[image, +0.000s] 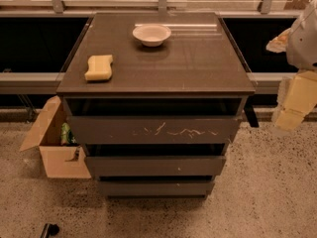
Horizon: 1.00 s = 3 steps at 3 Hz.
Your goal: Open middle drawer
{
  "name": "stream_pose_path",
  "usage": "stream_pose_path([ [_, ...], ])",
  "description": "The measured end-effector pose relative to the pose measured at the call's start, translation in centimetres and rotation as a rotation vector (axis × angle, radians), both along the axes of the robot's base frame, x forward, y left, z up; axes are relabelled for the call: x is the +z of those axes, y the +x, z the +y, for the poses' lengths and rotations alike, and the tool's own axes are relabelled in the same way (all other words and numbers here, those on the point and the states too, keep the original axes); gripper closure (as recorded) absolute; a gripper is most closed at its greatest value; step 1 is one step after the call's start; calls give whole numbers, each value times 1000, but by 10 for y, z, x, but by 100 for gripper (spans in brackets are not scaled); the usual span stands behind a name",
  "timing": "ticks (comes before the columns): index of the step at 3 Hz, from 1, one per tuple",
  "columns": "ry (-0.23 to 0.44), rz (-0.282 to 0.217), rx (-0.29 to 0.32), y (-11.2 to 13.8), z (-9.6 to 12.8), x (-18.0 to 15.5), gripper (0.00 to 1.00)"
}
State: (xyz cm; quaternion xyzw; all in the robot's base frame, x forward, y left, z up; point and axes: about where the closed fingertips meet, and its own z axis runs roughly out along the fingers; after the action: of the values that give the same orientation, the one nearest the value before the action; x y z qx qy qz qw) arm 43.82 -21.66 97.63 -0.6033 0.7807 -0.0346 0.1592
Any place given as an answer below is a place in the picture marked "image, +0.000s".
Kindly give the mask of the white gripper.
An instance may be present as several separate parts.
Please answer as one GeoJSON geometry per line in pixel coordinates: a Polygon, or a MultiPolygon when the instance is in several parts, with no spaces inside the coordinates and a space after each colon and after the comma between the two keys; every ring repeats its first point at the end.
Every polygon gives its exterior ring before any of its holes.
{"type": "Polygon", "coordinates": [[[287,62],[301,70],[284,77],[279,85],[277,107],[272,115],[274,126],[293,131],[317,105],[317,0],[312,0],[294,21],[269,41],[269,52],[285,53],[287,62]]]}

